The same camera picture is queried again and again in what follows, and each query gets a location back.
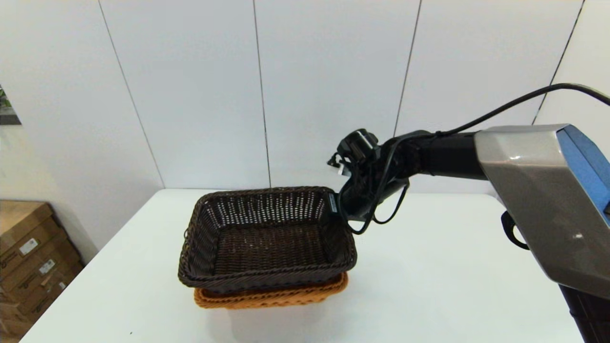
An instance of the white table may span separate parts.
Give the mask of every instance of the white table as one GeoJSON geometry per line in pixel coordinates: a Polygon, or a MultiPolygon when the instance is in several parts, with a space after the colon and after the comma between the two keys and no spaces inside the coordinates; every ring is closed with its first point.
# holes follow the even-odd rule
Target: white table
{"type": "Polygon", "coordinates": [[[155,194],[21,343],[582,342],[559,288],[507,240],[504,208],[487,195],[408,194],[392,222],[356,237],[350,283],[323,303],[201,309],[177,272],[208,192],[155,194]]]}

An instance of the orange wicker basket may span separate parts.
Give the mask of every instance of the orange wicker basket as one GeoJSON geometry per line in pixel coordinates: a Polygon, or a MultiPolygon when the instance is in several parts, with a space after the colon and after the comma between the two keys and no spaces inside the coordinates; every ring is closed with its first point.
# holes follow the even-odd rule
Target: orange wicker basket
{"type": "Polygon", "coordinates": [[[287,289],[243,291],[233,294],[216,294],[202,288],[195,289],[195,303],[203,308],[267,308],[319,303],[347,287],[347,273],[341,273],[332,280],[310,286],[287,289]]]}

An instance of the stacked baskets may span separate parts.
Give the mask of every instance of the stacked baskets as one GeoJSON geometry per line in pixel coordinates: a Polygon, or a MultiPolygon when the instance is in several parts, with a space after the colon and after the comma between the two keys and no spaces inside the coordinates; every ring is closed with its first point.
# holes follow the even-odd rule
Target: stacked baskets
{"type": "Polygon", "coordinates": [[[342,291],[356,248],[333,194],[291,187],[203,196],[185,233],[179,279],[204,308],[304,305],[342,291]]]}

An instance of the basket rim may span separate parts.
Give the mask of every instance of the basket rim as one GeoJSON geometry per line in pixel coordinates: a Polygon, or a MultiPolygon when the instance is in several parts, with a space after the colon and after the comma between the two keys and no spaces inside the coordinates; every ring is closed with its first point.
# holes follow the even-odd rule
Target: basket rim
{"type": "MultiPolygon", "coordinates": [[[[263,195],[267,193],[292,193],[292,192],[330,192],[334,193],[332,189],[324,186],[299,186],[299,187],[272,187],[265,189],[255,189],[255,190],[229,190],[229,191],[219,191],[208,193],[201,197],[197,203],[195,204],[195,209],[199,209],[203,206],[207,201],[214,198],[221,197],[233,197],[233,196],[242,196],[242,195],[263,195]]],[[[271,269],[262,269],[262,270],[248,270],[244,272],[237,273],[229,273],[229,274],[221,274],[221,275],[194,275],[189,272],[190,263],[188,261],[188,244],[190,243],[189,237],[192,237],[189,233],[191,230],[196,228],[196,222],[199,219],[201,211],[193,211],[191,216],[191,220],[188,224],[188,228],[185,231],[185,240],[182,246],[182,252],[180,255],[181,263],[179,265],[179,276],[184,279],[184,281],[192,281],[192,282],[206,282],[206,281],[220,281],[220,280],[230,280],[237,279],[242,277],[249,276],[259,276],[259,275],[269,275],[269,274],[292,274],[292,273],[301,273],[307,271],[324,271],[331,269],[350,269],[356,264],[356,247],[354,238],[351,233],[348,231],[347,227],[345,227],[345,223],[339,223],[341,226],[344,235],[346,237],[346,243],[348,246],[348,258],[335,263],[324,263],[324,264],[315,264],[315,265],[296,265],[294,267],[281,267],[281,268],[271,268],[271,269]]]]}

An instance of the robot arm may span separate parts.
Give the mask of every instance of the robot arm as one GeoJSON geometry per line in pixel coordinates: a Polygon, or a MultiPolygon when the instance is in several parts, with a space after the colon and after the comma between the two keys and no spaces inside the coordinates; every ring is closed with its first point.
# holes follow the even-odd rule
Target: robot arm
{"type": "MultiPolygon", "coordinates": [[[[607,96],[601,95],[601,100],[610,104],[607,96]]],[[[353,231],[362,234],[370,222],[383,224],[392,219],[393,215],[378,220],[375,209],[402,190],[397,211],[410,176],[423,173],[489,180],[507,208],[502,222],[511,241],[531,250],[546,275],[560,285],[585,341],[607,342],[608,160],[572,125],[499,126],[460,133],[483,120],[448,132],[415,131],[381,146],[364,129],[352,132],[328,162],[336,167],[343,164],[350,175],[337,195],[339,214],[344,220],[363,222],[359,231],[353,231]],[[515,224],[525,244],[511,237],[515,224]]]]}

